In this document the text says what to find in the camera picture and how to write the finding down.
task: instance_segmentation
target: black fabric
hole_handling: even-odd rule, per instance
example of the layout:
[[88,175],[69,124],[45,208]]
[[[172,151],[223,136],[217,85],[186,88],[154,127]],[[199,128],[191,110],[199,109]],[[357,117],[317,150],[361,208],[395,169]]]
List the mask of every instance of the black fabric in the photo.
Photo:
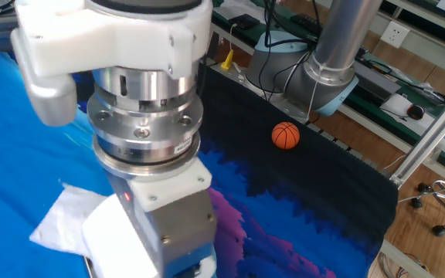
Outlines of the black fabric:
[[111,0],[92,0],[103,7],[111,8],[120,12],[132,12],[140,14],[168,14],[176,12],[188,11],[192,8],[197,7],[202,3],[202,0],[193,0],[189,3],[182,3],[179,5],[163,6],[163,5],[142,5],[139,1],[111,1]]
[[[340,226],[344,237],[378,251],[396,215],[393,183],[213,69],[206,71],[205,86],[202,138],[221,146],[225,160],[247,163],[248,196],[268,191],[275,198],[294,198],[303,210],[315,210],[316,219]],[[273,128],[284,121],[296,124],[301,134],[289,151],[271,140]],[[211,150],[202,144],[201,151]]]

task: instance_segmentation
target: basketball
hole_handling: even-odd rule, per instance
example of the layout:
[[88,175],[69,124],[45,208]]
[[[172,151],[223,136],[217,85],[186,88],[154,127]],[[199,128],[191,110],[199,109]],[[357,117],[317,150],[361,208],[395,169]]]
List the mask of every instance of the basketball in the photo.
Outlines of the basketball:
[[290,122],[282,122],[272,130],[272,142],[283,150],[289,150],[300,141],[298,127]]

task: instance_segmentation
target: white paper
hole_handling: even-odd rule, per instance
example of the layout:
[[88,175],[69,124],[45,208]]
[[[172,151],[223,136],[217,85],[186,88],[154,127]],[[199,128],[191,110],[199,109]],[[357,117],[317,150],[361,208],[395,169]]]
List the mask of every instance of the white paper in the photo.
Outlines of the white paper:
[[158,277],[116,195],[102,202],[83,223],[83,238],[98,277]]
[[49,249],[89,256],[82,224],[106,197],[71,185],[63,186],[65,190],[29,239]]
[[228,20],[247,14],[263,24],[266,23],[263,17],[263,8],[253,4],[250,0],[224,0],[220,7],[214,8],[214,11]]

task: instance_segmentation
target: office chair base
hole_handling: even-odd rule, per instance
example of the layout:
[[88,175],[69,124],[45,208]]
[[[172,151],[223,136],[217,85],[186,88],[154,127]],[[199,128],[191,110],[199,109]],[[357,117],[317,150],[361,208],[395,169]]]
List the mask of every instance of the office chair base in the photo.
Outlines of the office chair base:
[[445,227],[443,225],[437,225],[432,228],[432,233],[435,236],[441,237],[445,234]]
[[416,190],[420,193],[426,193],[430,191],[430,186],[427,184],[424,184],[423,182],[420,182],[418,184],[418,187],[416,188]]
[[419,209],[423,206],[422,201],[419,198],[411,199],[411,206],[415,209]]

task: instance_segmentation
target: black cable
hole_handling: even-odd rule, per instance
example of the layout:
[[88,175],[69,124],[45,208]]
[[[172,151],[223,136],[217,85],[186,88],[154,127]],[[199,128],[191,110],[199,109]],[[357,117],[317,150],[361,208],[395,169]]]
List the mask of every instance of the black cable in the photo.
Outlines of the black cable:
[[315,3],[315,0],[312,0],[312,4],[314,5],[315,18],[317,19],[317,27],[318,27],[318,36],[317,36],[317,38],[320,38],[321,37],[321,33],[322,33],[322,27],[321,27],[321,21],[318,18],[317,3]]
[[321,115],[319,114],[319,115],[317,116],[317,119],[315,119],[314,121],[310,122],[310,124],[315,124],[315,123],[317,123],[317,121],[318,121],[320,118],[321,118]]
[[374,61],[374,60],[367,60],[367,62],[370,63],[370,64],[372,64],[373,66],[374,66],[374,64],[376,64],[376,65],[385,67],[386,69],[380,69],[380,68],[376,67],[376,69],[378,69],[377,71],[380,72],[381,74],[384,74],[384,75],[388,75],[388,76],[394,77],[394,78],[396,78],[397,80],[399,80],[399,81],[405,83],[405,84],[408,85],[408,86],[412,86],[412,87],[417,88],[417,89],[420,89],[420,90],[425,90],[425,89],[424,89],[423,87],[421,87],[421,86],[417,86],[417,85],[415,85],[415,84],[413,84],[413,83],[411,83],[411,82],[408,82],[408,81],[406,81],[406,80],[404,80],[404,79],[402,79],[402,78],[400,78],[400,77],[395,76],[394,74],[392,74],[392,69],[391,69],[389,66],[387,66],[386,64],[383,64],[383,63],[380,63],[380,62],[377,62],[377,61]]
[[276,92],[276,91],[274,91],[274,89],[276,88],[276,78],[277,78],[277,76],[278,76],[279,74],[281,74],[281,73],[283,73],[283,72],[289,70],[290,68],[292,68],[292,67],[294,67],[294,66],[299,66],[299,65],[301,65],[302,63],[307,62],[307,61],[308,61],[308,58],[310,58],[310,53],[311,53],[310,51],[306,52],[305,55],[303,56],[303,59],[300,59],[300,61],[298,61],[298,63],[295,63],[295,64],[293,64],[293,65],[291,65],[291,66],[289,66],[289,67],[287,67],[287,68],[285,68],[285,69],[282,69],[282,70],[278,71],[276,74],[274,74],[274,77],[273,77],[273,79],[272,79],[272,84],[273,84],[272,92],[270,92],[270,96],[269,96],[269,100],[268,100],[268,101],[270,101],[270,99],[272,98],[272,96],[273,96],[275,93],[284,93],[284,91],[280,91],[280,92]]
[[397,116],[397,117],[400,117],[400,118],[402,118],[402,119],[405,119],[405,118],[409,117],[408,115],[406,115],[406,116],[398,115],[398,114],[396,114],[396,113],[394,113],[394,112],[392,112],[392,111],[389,111],[389,110],[387,110],[387,109],[384,109],[384,108],[379,108],[379,109],[380,109],[380,110],[383,110],[383,111],[385,111],[385,112],[389,112],[389,113],[391,113],[392,115]]
[[267,54],[266,62],[263,64],[262,68],[260,69],[260,73],[259,73],[259,85],[260,85],[259,89],[262,90],[263,97],[265,98],[265,100],[267,100],[267,95],[266,95],[266,91],[263,89],[263,86],[262,86],[262,73],[263,73],[263,69],[267,66],[267,63],[269,62],[270,50],[271,50],[271,48],[269,47],[269,52]]
[[202,76],[202,81],[200,83],[200,87],[199,87],[199,97],[200,99],[202,99],[202,93],[204,92],[204,89],[206,87],[206,79],[207,79],[207,55],[205,54],[202,57],[202,68],[203,68],[203,76]]
[[[284,31],[286,31],[286,32],[290,33],[291,35],[296,36],[296,37],[301,39],[301,40],[298,40],[297,42],[304,42],[304,43],[307,43],[308,45],[311,45],[311,46],[315,45],[317,42],[315,42],[314,40],[309,39],[309,38],[304,38],[301,35],[299,35],[299,34],[293,32],[293,31],[289,30],[288,27],[286,27],[285,24],[283,24],[277,18],[276,12],[274,12],[274,5],[275,5],[275,3],[276,3],[275,0],[263,0],[263,4],[264,4],[264,19],[266,19],[265,11],[270,11],[270,13],[269,13],[270,18],[269,19],[273,19]],[[267,42],[267,36],[270,34],[270,20],[269,21],[266,20],[266,24],[268,22],[269,22],[269,24],[266,27],[266,42]]]
[[395,75],[392,74],[392,73],[387,73],[387,75],[388,75],[388,76],[392,76],[392,77],[396,78],[397,80],[399,80],[399,81],[405,83],[406,85],[408,85],[408,86],[412,86],[413,88],[417,88],[417,89],[420,89],[420,90],[425,90],[423,87],[421,87],[421,86],[417,86],[417,85],[415,85],[415,84],[413,84],[413,83],[411,83],[411,82],[408,82],[408,81],[406,81],[406,80],[404,80],[404,79],[402,79],[402,78],[400,78],[400,77],[395,76]]

